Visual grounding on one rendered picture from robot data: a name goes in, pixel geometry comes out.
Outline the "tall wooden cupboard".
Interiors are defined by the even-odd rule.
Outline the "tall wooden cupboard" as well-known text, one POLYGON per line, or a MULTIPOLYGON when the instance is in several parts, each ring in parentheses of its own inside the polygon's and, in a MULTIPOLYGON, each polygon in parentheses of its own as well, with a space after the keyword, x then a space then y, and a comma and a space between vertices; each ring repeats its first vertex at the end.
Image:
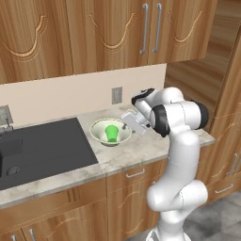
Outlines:
POLYGON ((209 134, 216 142, 201 149, 197 178, 206 184, 207 202, 212 202, 241 189, 241 26, 209 134))

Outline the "wooden base cupboard door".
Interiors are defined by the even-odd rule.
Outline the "wooden base cupboard door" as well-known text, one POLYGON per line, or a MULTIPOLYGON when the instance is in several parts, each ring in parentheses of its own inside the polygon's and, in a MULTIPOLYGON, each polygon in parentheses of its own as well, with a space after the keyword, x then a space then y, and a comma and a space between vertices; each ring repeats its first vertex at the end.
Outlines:
POLYGON ((76 207, 22 228, 26 241, 108 241, 106 200, 76 207))
POLYGON ((123 241, 155 226, 158 213, 147 204, 147 190, 157 181, 155 177, 107 194, 109 241, 123 241))
POLYGON ((17 235, 17 241, 25 241, 24 235, 20 229, 14 230, 8 233, 0 234, 0 241, 13 241, 11 239, 11 236, 14 234, 17 235))

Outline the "wooden panel under sink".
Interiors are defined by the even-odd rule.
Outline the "wooden panel under sink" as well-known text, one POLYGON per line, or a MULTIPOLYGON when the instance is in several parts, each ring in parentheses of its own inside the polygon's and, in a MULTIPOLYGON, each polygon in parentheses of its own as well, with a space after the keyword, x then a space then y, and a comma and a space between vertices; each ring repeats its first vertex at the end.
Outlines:
POLYGON ((105 178, 59 191, 55 194, 26 201, 0 210, 0 233, 4 233, 22 223, 43 217, 73 203, 87 205, 106 198, 105 178))

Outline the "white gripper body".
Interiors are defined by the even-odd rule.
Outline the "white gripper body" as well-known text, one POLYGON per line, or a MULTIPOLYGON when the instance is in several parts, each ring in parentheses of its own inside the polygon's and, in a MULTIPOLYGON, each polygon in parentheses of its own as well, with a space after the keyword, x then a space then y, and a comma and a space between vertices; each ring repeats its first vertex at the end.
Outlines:
POLYGON ((147 119, 140 112, 128 109, 120 116, 120 119, 137 134, 142 136, 146 132, 147 119))

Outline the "green cup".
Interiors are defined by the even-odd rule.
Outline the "green cup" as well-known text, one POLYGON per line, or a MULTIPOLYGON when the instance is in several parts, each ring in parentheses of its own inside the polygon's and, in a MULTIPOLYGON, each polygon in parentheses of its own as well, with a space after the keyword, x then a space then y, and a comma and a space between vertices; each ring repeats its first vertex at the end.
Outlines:
POLYGON ((116 142, 119 133, 119 128, 116 125, 108 125, 105 128, 105 134, 108 142, 116 142))

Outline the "wooden drawer front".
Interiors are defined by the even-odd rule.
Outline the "wooden drawer front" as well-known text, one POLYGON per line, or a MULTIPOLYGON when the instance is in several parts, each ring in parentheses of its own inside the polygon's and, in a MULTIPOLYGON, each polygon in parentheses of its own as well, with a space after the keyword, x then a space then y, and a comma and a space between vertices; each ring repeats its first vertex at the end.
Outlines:
POLYGON ((120 173, 106 177, 107 192, 113 192, 128 185, 143 182, 158 177, 166 170, 168 159, 157 160, 134 169, 123 170, 120 173))

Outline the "dark grey sink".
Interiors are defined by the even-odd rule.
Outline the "dark grey sink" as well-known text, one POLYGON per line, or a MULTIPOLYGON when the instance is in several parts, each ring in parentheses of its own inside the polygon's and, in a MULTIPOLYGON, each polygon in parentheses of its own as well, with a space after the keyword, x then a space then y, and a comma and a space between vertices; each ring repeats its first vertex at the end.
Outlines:
POLYGON ((77 118, 0 135, 0 190, 97 163, 77 118))

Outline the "grey wall socket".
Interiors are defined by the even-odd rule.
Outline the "grey wall socket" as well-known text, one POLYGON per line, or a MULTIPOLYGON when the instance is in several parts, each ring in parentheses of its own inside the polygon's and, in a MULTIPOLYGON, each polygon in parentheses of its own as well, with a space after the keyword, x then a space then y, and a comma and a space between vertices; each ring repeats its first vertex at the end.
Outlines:
POLYGON ((122 102, 122 87, 112 88, 112 104, 120 104, 122 102))
POLYGON ((13 120, 10 114, 9 107, 7 105, 0 106, 0 126, 12 123, 13 120))

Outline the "wooden wall cupboard door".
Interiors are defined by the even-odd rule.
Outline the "wooden wall cupboard door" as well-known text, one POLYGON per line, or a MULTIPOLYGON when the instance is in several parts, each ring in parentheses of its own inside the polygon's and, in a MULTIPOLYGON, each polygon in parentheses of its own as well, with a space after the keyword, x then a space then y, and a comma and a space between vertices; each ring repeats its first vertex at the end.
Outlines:
POLYGON ((153 0, 66 0, 75 73, 145 66, 148 62, 153 0), (149 4, 146 51, 145 10, 149 4))
POLYGON ((153 0, 149 37, 150 65, 204 58, 217 8, 217 0, 153 0), (157 53, 155 46, 158 19, 162 17, 157 53))
POLYGON ((71 74, 66 0, 0 0, 0 85, 71 74))

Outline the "white bowl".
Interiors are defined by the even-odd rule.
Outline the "white bowl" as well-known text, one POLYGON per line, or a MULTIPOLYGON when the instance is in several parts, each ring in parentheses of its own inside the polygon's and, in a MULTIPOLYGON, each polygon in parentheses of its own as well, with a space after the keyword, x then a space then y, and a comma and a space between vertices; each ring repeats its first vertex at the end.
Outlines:
POLYGON ((99 141, 103 145, 107 147, 114 147, 127 141, 132 135, 132 130, 130 128, 127 127, 124 130, 122 129, 123 125, 124 123, 118 119, 100 119, 91 124, 89 132, 95 140, 99 141), (105 128, 111 124, 116 125, 119 128, 116 142, 108 142, 105 134, 105 128))

